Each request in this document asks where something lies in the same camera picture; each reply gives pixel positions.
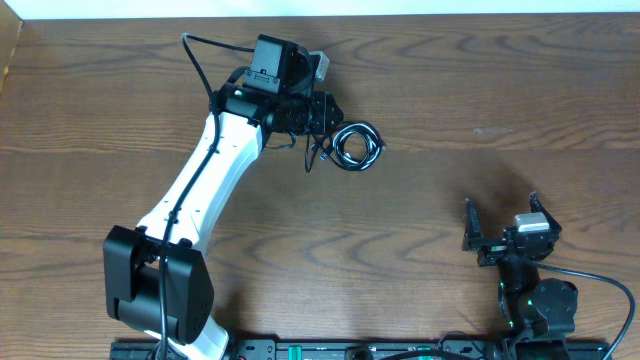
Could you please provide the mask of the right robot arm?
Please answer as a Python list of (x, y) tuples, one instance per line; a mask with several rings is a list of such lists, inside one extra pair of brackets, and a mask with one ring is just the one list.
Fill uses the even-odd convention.
[(480, 267), (498, 268), (499, 308), (511, 333), (496, 346), (495, 356), (568, 359), (566, 335), (575, 331), (578, 290), (571, 282), (539, 275), (540, 262), (553, 252), (562, 227), (534, 193), (529, 206), (499, 238), (489, 238), (482, 233), (476, 206), (467, 199), (462, 249), (476, 253)]

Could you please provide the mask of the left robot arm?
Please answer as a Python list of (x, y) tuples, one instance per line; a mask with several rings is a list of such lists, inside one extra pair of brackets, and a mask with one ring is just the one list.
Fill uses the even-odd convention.
[(314, 88), (330, 64), (323, 52), (264, 34), (249, 52), (220, 89), (203, 84), (203, 133), (161, 201), (104, 241), (107, 314), (157, 338), (154, 359), (224, 357), (230, 335), (211, 315), (204, 260), (223, 207), (271, 134), (327, 135), (344, 118), (333, 95)]

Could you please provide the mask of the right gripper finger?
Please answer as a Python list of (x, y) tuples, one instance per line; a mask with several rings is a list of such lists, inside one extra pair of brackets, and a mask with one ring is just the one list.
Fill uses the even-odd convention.
[(529, 206), (532, 213), (540, 212), (544, 215), (545, 219), (549, 223), (549, 228), (552, 232), (560, 233), (561, 225), (556, 221), (556, 219), (546, 210), (546, 208), (542, 205), (538, 195), (536, 192), (532, 192), (529, 195)]
[(480, 239), (482, 237), (482, 229), (479, 223), (478, 211), (471, 199), (465, 199), (465, 233), (466, 241)]

